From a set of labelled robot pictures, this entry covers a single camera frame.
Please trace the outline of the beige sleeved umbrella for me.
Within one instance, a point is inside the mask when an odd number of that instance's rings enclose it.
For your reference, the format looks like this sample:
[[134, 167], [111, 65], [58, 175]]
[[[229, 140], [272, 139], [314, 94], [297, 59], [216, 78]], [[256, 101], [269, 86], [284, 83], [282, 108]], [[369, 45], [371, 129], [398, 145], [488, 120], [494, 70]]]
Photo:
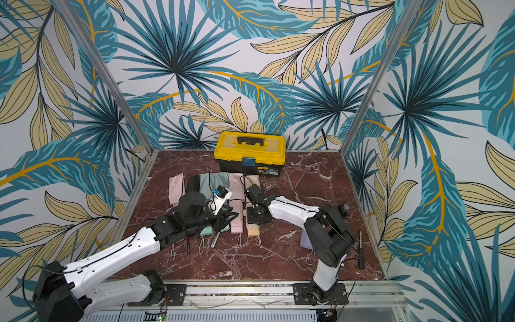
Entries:
[[244, 210], [245, 227], [247, 229], [248, 237], [259, 237], [260, 226], [258, 224], [251, 224], [248, 219], [248, 210]]

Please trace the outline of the pink umbrella sleeve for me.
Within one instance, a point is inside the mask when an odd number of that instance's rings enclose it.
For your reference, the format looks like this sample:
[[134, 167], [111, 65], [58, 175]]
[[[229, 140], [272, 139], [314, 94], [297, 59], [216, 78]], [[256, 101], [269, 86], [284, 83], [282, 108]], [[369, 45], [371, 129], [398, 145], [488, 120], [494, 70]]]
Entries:
[[245, 201], [245, 185], [241, 173], [229, 173], [229, 190], [232, 192], [230, 201]]
[[177, 206], [179, 199], [185, 194], [185, 178], [180, 173], [168, 180], [168, 200], [172, 206]]

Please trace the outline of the mint umbrella sleeve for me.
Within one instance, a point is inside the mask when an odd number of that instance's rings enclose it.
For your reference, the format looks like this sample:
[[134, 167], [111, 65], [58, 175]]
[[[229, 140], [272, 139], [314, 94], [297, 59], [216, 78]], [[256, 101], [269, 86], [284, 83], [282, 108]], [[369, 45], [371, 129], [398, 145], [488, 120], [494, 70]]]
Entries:
[[217, 189], [219, 186], [223, 186], [226, 189], [229, 189], [229, 174], [228, 173], [213, 173], [210, 176], [211, 178], [211, 188], [213, 190]]
[[213, 191], [216, 189], [211, 174], [200, 174], [199, 175], [199, 192], [202, 193], [206, 200], [212, 200]]

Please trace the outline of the beige umbrella sleeve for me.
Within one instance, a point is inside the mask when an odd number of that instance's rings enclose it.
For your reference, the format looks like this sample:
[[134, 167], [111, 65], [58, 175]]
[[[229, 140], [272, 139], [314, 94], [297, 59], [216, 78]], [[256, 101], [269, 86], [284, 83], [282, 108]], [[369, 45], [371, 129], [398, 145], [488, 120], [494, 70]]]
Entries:
[[246, 189], [252, 185], [257, 185], [260, 188], [260, 176], [258, 174], [244, 175], [244, 185]]

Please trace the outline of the lavender sleeved umbrella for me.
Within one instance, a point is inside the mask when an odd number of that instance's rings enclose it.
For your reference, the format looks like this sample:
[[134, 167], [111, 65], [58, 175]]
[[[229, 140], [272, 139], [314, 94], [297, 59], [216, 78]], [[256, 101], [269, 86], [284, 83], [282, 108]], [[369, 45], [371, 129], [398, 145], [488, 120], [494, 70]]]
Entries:
[[304, 230], [301, 233], [300, 246], [302, 248], [305, 248], [305, 249], [308, 249], [308, 250], [312, 250], [313, 249], [311, 241], [310, 241], [310, 239], [308, 237], [308, 234]]

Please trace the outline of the pink sleeved umbrella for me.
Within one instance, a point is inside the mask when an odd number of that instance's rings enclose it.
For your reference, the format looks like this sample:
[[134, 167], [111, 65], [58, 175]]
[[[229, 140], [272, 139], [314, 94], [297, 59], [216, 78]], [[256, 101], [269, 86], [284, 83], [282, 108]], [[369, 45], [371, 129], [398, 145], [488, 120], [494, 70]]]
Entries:
[[229, 206], [237, 213], [237, 217], [230, 223], [230, 231], [232, 234], [240, 234], [244, 231], [244, 204], [240, 200], [233, 200], [229, 202]]

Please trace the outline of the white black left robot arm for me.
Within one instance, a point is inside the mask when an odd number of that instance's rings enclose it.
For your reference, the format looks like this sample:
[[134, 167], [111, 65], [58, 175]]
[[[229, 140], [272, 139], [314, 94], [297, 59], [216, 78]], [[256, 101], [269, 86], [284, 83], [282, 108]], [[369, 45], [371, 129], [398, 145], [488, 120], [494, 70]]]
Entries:
[[42, 268], [33, 302], [40, 321], [80, 321], [87, 315], [116, 305], [163, 305], [169, 292], [154, 271], [134, 278], [107, 279], [134, 262], [185, 239], [205, 226], [220, 231], [237, 217], [229, 207], [231, 191], [219, 186], [211, 201], [190, 192], [178, 205], [147, 222], [130, 237], [85, 259]]

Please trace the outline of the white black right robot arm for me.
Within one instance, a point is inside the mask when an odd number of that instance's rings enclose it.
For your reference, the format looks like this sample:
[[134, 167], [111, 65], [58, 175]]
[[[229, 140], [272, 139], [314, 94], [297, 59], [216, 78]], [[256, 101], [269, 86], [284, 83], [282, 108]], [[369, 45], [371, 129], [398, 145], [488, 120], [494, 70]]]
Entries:
[[247, 208], [251, 224], [264, 225], [282, 220], [302, 228], [318, 259], [312, 278], [316, 291], [329, 292], [338, 282], [340, 266], [355, 248], [355, 235], [332, 205], [322, 207], [303, 205], [281, 195], [267, 195], [257, 185], [245, 190], [252, 204]]

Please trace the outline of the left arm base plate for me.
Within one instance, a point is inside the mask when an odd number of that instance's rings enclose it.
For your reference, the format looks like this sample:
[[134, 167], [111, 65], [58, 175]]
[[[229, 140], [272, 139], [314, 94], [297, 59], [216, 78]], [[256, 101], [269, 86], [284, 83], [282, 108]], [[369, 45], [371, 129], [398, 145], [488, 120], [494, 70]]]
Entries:
[[151, 289], [150, 294], [140, 302], [129, 302], [129, 307], [180, 307], [186, 295], [186, 284], [163, 284]]

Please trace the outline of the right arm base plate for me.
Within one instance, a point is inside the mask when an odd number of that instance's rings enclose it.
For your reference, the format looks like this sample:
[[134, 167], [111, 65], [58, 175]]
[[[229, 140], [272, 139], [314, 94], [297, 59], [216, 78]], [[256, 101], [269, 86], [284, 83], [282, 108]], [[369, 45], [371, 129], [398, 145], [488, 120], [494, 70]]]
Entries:
[[295, 305], [346, 305], [349, 303], [345, 285], [335, 283], [328, 291], [324, 291], [313, 281], [293, 284]]

